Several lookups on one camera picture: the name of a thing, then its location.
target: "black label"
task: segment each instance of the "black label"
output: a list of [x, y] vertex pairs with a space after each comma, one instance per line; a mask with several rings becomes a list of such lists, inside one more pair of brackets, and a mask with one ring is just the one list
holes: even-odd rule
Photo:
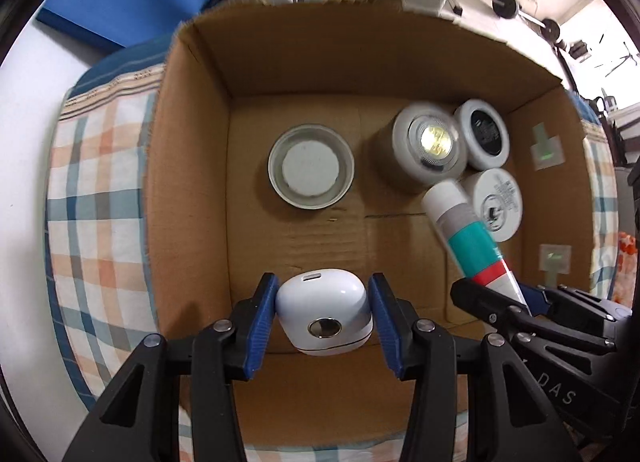
[[485, 152], [493, 156], [500, 155], [502, 151], [500, 129], [488, 113], [474, 110], [471, 114], [471, 130]]

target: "white charging case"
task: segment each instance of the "white charging case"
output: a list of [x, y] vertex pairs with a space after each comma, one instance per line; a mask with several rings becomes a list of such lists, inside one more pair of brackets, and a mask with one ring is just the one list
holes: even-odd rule
[[287, 280], [276, 294], [276, 314], [293, 346], [310, 356], [355, 350], [373, 330], [364, 285], [338, 268], [312, 270]]

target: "checkered fabric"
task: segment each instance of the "checkered fabric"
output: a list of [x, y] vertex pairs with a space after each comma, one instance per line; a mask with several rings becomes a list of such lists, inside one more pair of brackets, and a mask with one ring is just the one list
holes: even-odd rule
[[584, 157], [593, 198], [591, 293], [607, 298], [618, 257], [618, 192], [607, 137], [599, 124], [582, 121]]
[[[71, 90], [50, 153], [45, 253], [58, 345], [88, 410], [147, 334], [156, 332], [145, 243], [143, 179], [154, 102], [170, 38], [124, 49]], [[466, 455], [458, 416], [455, 461]], [[402, 436], [334, 447], [246, 446], [248, 462], [390, 462]], [[178, 413], [181, 462], [193, 461], [191, 423]]]

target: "metal screw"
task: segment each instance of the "metal screw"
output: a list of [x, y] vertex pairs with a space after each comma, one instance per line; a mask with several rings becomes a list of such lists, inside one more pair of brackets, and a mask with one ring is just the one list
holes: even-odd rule
[[521, 341], [523, 343], [531, 343], [531, 336], [529, 334], [525, 334], [524, 332], [518, 332], [516, 334], [516, 337], [518, 338], [518, 341]]
[[216, 332], [229, 332], [234, 327], [228, 319], [219, 319], [213, 324], [213, 330]]
[[157, 347], [160, 344], [160, 341], [162, 341], [162, 336], [160, 334], [149, 334], [142, 342], [145, 347], [153, 348]]
[[486, 340], [489, 341], [489, 344], [494, 347], [501, 347], [504, 344], [504, 337], [500, 334], [489, 334], [486, 337]]
[[415, 327], [420, 332], [433, 332], [434, 330], [436, 330], [435, 323], [430, 319], [419, 319], [415, 322]]

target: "round white container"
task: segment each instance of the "round white container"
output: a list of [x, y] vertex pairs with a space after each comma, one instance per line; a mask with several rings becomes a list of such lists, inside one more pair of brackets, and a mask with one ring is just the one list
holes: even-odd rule
[[276, 293], [276, 314], [293, 346], [310, 356], [355, 350], [373, 330], [364, 285], [355, 274], [338, 268], [287, 280]]
[[522, 195], [516, 179], [503, 169], [476, 173], [462, 183], [495, 242], [511, 238], [522, 221]]
[[353, 153], [331, 128], [302, 124], [282, 134], [271, 149], [269, 180], [289, 204], [322, 209], [336, 203], [351, 187]]
[[455, 118], [466, 141], [469, 164], [484, 171], [500, 168], [507, 161], [510, 150], [507, 127], [489, 103], [468, 100], [456, 110]]
[[421, 192], [466, 167], [466, 144], [460, 126], [437, 105], [404, 108], [376, 139], [378, 170], [392, 185]]

